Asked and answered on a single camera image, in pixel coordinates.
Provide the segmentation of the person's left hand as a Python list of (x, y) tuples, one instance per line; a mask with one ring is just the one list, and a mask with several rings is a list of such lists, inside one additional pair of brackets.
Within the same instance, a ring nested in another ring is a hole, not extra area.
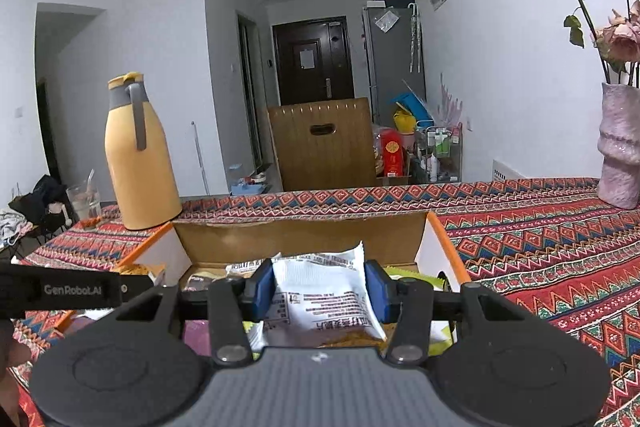
[(29, 420), (20, 406), (20, 391), (10, 368), (30, 360), (32, 352), (13, 338), (14, 325), (1, 320), (1, 425), (28, 426)]

